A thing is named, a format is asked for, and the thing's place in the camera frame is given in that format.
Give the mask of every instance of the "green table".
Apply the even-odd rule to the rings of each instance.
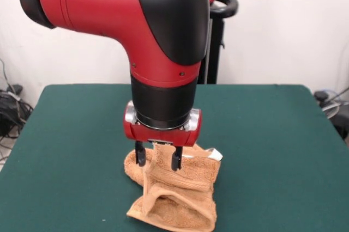
[[[0,231],[160,231],[126,216],[129,85],[47,87],[0,173]],[[302,86],[199,86],[199,144],[224,155],[216,231],[349,231],[349,152]]]

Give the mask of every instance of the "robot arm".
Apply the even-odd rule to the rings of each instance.
[[[206,52],[209,0],[20,0],[38,24],[102,35],[119,41],[130,62],[133,101],[124,127],[136,140],[178,147],[198,138],[201,112],[193,109]]]

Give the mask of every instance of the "black stand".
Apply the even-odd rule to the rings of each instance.
[[[218,7],[212,4],[210,7],[210,35],[206,56],[200,66],[198,84],[217,83],[220,46],[224,47],[224,19],[234,16],[238,10],[237,0],[216,1],[226,4],[226,6]]]

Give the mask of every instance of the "towel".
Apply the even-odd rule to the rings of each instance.
[[[126,174],[143,186],[143,196],[133,203],[127,216],[169,231],[211,232],[217,218],[213,184],[221,156],[197,144],[184,147],[182,168],[174,172],[174,151],[173,146],[154,143],[154,150],[146,149],[143,168],[135,163],[134,151],[127,155]]]

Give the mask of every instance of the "black handle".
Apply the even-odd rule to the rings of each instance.
[[[219,7],[216,5],[212,5],[210,7],[210,18],[212,19],[225,19],[231,16],[234,16],[239,7],[239,3],[237,0],[215,0],[217,2],[224,3],[226,6]]]

